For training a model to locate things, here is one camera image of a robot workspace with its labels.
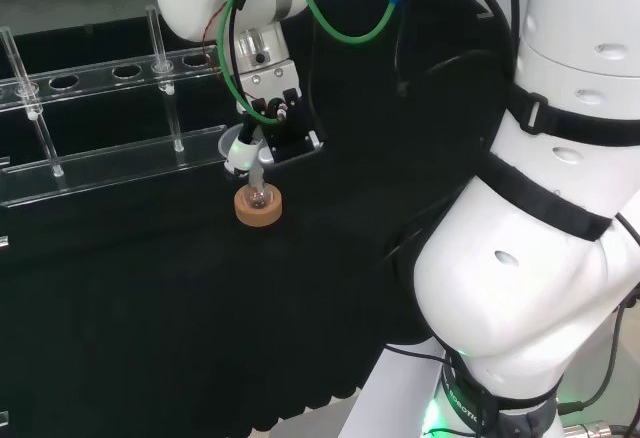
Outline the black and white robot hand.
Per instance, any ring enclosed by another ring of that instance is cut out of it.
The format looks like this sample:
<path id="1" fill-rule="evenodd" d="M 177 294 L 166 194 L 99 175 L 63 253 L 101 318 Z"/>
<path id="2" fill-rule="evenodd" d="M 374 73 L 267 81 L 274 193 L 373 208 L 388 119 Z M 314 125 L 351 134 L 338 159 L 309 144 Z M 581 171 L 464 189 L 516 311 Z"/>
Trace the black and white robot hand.
<path id="1" fill-rule="evenodd" d="M 259 167 L 282 165 L 321 150 L 325 134 L 305 103 L 293 61 L 243 73 L 240 79 L 254 111 L 274 122 L 242 112 L 240 123 L 223 134 L 219 151 L 229 175 L 245 177 Z"/>

